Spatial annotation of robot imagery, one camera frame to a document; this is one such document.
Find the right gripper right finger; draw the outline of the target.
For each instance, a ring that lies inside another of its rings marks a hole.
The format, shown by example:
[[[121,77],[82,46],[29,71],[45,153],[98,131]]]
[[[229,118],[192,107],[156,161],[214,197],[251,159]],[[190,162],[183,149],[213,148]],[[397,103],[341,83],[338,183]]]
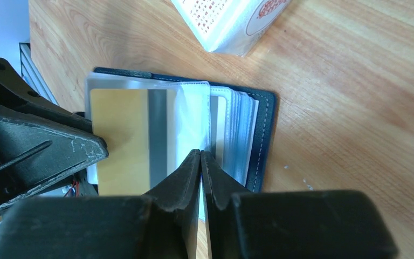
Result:
[[[209,257],[241,258],[233,195],[249,190],[223,171],[207,151],[201,151],[201,175]]]

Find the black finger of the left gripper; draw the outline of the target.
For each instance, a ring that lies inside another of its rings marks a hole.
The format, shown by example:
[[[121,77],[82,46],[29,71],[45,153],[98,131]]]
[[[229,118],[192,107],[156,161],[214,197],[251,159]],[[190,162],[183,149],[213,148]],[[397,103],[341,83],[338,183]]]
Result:
[[[40,96],[0,58],[0,211],[107,157],[89,120]]]

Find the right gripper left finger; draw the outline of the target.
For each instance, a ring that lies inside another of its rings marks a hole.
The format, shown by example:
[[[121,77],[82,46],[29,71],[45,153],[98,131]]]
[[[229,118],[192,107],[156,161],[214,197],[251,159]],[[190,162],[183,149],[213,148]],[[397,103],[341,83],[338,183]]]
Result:
[[[151,203],[143,258],[196,257],[200,178],[201,152],[193,149],[175,171],[144,194]]]

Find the navy blue card holder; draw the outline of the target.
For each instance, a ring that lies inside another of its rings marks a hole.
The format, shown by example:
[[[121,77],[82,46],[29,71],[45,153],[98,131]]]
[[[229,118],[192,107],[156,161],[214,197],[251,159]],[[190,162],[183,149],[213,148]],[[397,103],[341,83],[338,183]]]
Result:
[[[192,149],[205,149],[237,182],[253,192],[261,190],[274,122],[273,92],[97,67],[85,81],[86,118],[92,116],[91,94],[106,89],[144,91],[151,187],[174,171]]]

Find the gold credit card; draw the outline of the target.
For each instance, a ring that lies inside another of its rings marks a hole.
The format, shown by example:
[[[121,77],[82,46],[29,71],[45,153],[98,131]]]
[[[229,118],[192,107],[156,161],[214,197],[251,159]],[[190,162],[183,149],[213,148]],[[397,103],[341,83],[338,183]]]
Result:
[[[93,89],[93,132],[107,144],[96,165],[101,196],[140,195],[177,167],[174,90]]]

